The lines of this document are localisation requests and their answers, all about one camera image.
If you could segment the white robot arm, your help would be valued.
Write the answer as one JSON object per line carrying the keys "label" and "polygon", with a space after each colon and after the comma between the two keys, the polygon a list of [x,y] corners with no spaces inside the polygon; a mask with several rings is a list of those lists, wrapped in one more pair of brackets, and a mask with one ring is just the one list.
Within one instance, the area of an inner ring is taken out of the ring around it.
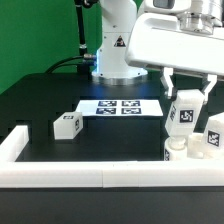
{"label": "white robot arm", "polygon": [[223,0],[100,0],[102,44],[92,78],[109,85],[161,72],[166,96],[175,99],[174,74],[201,77],[207,95],[224,81]]}

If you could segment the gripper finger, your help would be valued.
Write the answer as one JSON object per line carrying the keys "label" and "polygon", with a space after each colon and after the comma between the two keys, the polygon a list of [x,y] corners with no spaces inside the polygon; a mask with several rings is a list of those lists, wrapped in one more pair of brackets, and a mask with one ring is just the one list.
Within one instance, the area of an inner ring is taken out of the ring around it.
{"label": "gripper finger", "polygon": [[203,77],[202,79],[203,88],[201,92],[204,96],[204,101],[203,101],[204,104],[208,102],[209,93],[213,89],[213,87],[216,85],[216,83],[217,83],[216,75],[207,74],[206,76]]}
{"label": "gripper finger", "polygon": [[173,69],[169,67],[163,67],[161,69],[161,82],[165,89],[165,96],[167,99],[175,100],[177,90],[173,85],[171,76],[173,75]]}

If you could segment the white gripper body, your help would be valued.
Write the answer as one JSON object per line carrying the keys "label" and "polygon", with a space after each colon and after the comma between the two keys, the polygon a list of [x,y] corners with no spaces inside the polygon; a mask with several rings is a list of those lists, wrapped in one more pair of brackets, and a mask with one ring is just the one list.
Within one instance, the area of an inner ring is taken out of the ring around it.
{"label": "white gripper body", "polygon": [[224,28],[212,35],[184,32],[175,16],[145,13],[132,29],[125,60],[134,67],[224,76]]}

